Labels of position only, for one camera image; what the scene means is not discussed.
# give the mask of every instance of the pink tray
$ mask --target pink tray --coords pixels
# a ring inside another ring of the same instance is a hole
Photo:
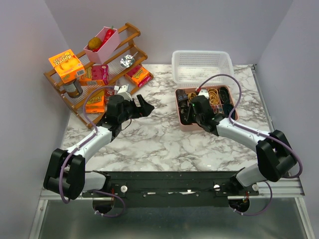
[[[226,87],[228,92],[229,92],[229,96],[230,96],[230,103],[232,105],[234,105],[234,100],[233,100],[233,97],[232,95],[230,94],[230,91],[229,91],[229,88],[227,86],[208,86],[208,87],[203,87],[202,89],[206,89],[206,90],[209,90],[211,88],[215,88],[215,89],[219,89],[221,87]],[[196,88],[180,88],[181,90],[185,90],[186,94],[188,93],[191,93],[191,92],[195,92],[195,89]],[[197,124],[193,123],[191,125],[184,125],[180,122],[180,117],[179,117],[179,111],[178,111],[178,103],[177,103],[177,98],[175,97],[175,100],[176,100],[176,107],[177,107],[177,115],[178,115],[178,121],[179,121],[179,127],[180,127],[180,130],[181,131],[196,131],[196,130],[203,130],[203,128],[199,127]],[[237,115],[237,111],[235,111],[235,120],[238,120],[238,115]]]

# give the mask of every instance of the wooden spice rack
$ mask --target wooden spice rack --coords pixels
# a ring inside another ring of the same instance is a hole
[[[122,76],[124,76],[126,73],[128,73],[131,69],[136,67],[137,65],[142,65],[142,62],[145,61],[148,56],[145,52],[143,52],[141,49],[139,49],[133,39],[137,36],[140,36],[141,32],[140,30],[133,26],[130,23],[126,23],[124,26],[118,29],[121,43],[117,47],[117,49],[113,52],[113,55],[110,59],[108,59],[104,64],[108,64],[109,66],[109,85],[114,84],[118,79],[120,79]],[[120,65],[120,59],[127,55],[134,55],[136,52],[138,54],[134,57],[135,63],[126,69],[123,69]],[[94,65],[94,62],[90,62],[87,56],[85,55],[84,51],[81,51],[80,53],[76,54],[76,56],[79,58],[79,60],[84,65],[84,68],[87,69]],[[51,83],[51,85],[54,87],[56,92],[60,95],[62,100],[66,103],[68,108],[88,127],[91,128],[92,125],[86,121],[83,115],[82,107],[83,104],[88,97],[89,93],[93,89],[97,89],[101,86],[82,86],[83,93],[78,98],[71,98],[67,95],[66,91],[63,89],[63,81],[59,77],[59,75],[56,73],[54,69],[52,69],[49,72],[44,73],[48,81]],[[131,94],[134,94],[136,91],[139,90],[139,87],[135,87],[131,90]],[[103,116],[104,113],[99,114],[87,114],[90,120],[92,120],[94,123],[97,123]]]

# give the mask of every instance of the gray floor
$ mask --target gray floor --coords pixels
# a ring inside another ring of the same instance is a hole
[[[267,200],[255,199],[248,212]],[[294,199],[274,199],[269,210],[243,217],[230,208],[134,208],[119,218],[94,215],[92,201],[49,201],[41,239],[304,239]]]

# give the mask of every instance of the red pepper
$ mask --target red pepper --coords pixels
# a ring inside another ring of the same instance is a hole
[[[100,50],[100,48],[105,44],[105,42],[107,42],[111,36],[114,34],[115,30],[113,30],[113,26],[107,30],[104,40],[102,41],[102,44],[99,48],[93,49],[93,52],[97,52],[98,50]]]

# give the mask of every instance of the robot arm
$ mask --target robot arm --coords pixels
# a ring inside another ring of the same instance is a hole
[[[45,189],[59,193],[59,174],[65,158],[79,145],[79,148],[68,161],[62,179],[64,195],[70,199],[76,199],[82,191],[99,190],[107,187],[107,176],[99,172],[86,172],[85,164],[103,146],[110,143],[122,130],[122,123],[128,119],[147,117],[154,109],[141,95],[137,95],[140,107],[137,107],[131,95],[127,92],[128,87],[122,86],[117,95],[111,96],[108,102],[108,110],[97,123],[97,132],[91,132],[87,137],[76,145],[66,149],[56,149],[49,162],[44,178]]]
[[[232,192],[238,192],[256,182],[265,180],[277,182],[297,163],[281,144],[259,135],[269,135],[290,147],[281,131],[276,130],[272,133],[259,131],[237,122],[236,125],[239,127],[235,126],[225,115],[214,114],[204,94],[199,94],[191,100],[185,120],[188,123],[197,123],[205,131],[216,136],[230,138],[257,153],[257,164],[243,168],[230,179],[228,186]]]

